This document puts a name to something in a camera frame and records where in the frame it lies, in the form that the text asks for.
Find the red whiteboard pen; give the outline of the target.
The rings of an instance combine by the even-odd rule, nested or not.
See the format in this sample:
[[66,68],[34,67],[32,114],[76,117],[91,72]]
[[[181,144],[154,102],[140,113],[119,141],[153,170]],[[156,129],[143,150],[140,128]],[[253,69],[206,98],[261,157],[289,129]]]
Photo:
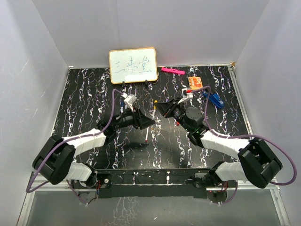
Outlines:
[[145,142],[148,142],[148,136],[149,136],[149,127],[146,130]]

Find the yellow whiteboard pen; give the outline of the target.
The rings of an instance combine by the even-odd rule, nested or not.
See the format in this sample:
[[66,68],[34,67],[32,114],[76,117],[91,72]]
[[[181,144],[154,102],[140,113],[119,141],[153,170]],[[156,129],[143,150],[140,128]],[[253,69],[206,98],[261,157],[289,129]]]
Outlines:
[[154,103],[153,114],[152,114],[152,119],[153,119],[153,120],[155,120],[155,119],[154,119],[154,118],[155,118],[155,112],[156,112],[156,106],[155,106],[155,103]]

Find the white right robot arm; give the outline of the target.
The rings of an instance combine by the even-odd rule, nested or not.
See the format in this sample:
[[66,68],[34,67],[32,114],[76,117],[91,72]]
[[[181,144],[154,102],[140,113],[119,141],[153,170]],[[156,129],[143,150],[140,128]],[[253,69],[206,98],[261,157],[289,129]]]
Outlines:
[[210,130],[196,107],[185,109],[179,99],[156,102],[156,109],[165,118],[174,118],[186,131],[188,140],[195,146],[212,149],[236,159],[236,162],[219,162],[201,178],[216,187],[229,180],[249,181],[257,188],[265,188],[282,169],[281,161],[261,138],[229,138]]

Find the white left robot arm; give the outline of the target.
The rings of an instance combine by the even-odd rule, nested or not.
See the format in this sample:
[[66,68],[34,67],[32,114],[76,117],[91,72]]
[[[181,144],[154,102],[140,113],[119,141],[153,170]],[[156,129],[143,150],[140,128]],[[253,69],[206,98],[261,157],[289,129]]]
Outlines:
[[91,167],[75,163],[73,159],[81,153],[108,145],[119,129],[132,126],[142,130],[154,124],[153,119],[134,108],[133,111],[127,109],[103,118],[94,129],[76,136],[52,135],[34,159],[32,167],[53,185],[70,179],[79,180],[85,187],[92,188],[97,183],[96,174]]

